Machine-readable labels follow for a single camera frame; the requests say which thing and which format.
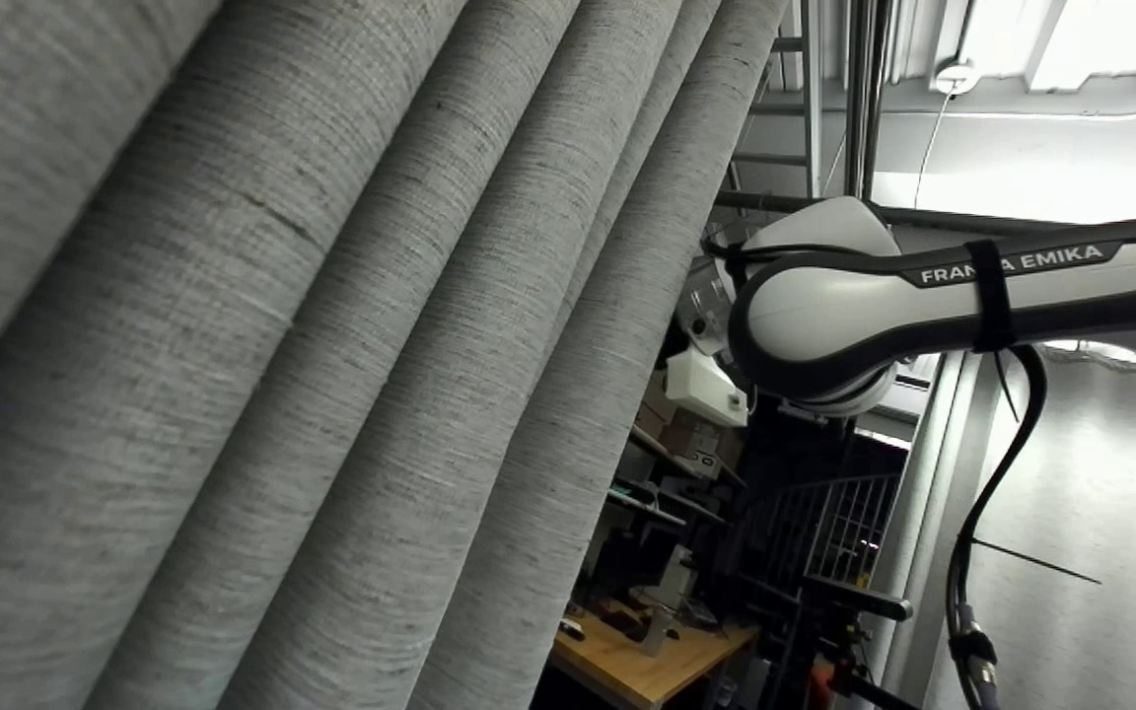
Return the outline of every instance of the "metal ladder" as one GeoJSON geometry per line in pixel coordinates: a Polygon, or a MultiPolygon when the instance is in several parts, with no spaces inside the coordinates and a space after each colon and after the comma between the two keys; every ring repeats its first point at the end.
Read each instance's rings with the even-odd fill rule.
{"type": "MultiPolygon", "coordinates": [[[[736,162],[753,162],[767,166],[794,166],[805,169],[805,197],[821,198],[821,32],[820,0],[801,0],[801,11],[792,15],[793,36],[775,37],[771,53],[780,56],[784,70],[801,66],[803,105],[766,103],[753,101],[750,116],[803,116],[803,156],[776,156],[776,153],[735,152],[730,157],[729,179],[732,190],[742,190],[738,184],[736,162]]],[[[762,82],[769,84],[769,75],[762,82]]]]}

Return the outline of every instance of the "ceiling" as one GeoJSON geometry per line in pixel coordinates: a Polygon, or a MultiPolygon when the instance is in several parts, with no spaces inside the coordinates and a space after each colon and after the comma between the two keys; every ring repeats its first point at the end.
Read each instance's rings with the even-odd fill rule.
{"type": "MultiPolygon", "coordinates": [[[[808,1],[821,10],[824,76],[844,81],[851,0],[808,1]]],[[[801,35],[799,9],[792,0],[780,36],[801,35]]],[[[986,78],[1021,80],[1028,93],[1080,93],[1091,77],[1136,81],[1136,0],[893,0],[888,82],[930,82],[933,66],[959,53],[986,78]]],[[[801,90],[801,62],[776,56],[769,89],[801,90]]]]}

